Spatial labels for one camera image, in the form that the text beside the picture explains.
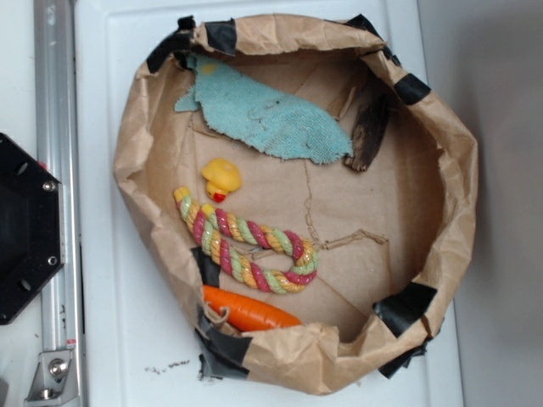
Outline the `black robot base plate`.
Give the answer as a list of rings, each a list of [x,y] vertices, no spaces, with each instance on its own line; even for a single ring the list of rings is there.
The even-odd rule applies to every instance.
[[[12,323],[63,265],[60,183],[1,135],[1,324]]]

